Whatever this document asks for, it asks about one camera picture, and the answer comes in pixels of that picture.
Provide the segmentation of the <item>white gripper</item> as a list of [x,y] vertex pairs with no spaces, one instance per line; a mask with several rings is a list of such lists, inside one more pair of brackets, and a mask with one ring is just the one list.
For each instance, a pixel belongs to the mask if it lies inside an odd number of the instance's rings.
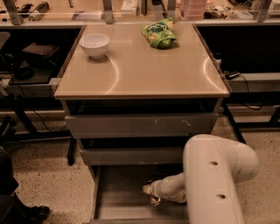
[[181,172],[160,180],[152,181],[151,184],[143,186],[143,192],[157,199],[165,199],[180,204],[186,203],[185,176]]

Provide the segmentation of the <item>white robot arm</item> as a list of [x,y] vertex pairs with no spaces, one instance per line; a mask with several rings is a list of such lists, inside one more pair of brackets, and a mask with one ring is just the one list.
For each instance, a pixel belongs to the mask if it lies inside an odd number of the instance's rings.
[[162,199],[186,203],[190,224],[246,224],[235,185],[260,169],[248,145],[220,136],[191,137],[183,150],[183,171],[143,186],[153,205]]

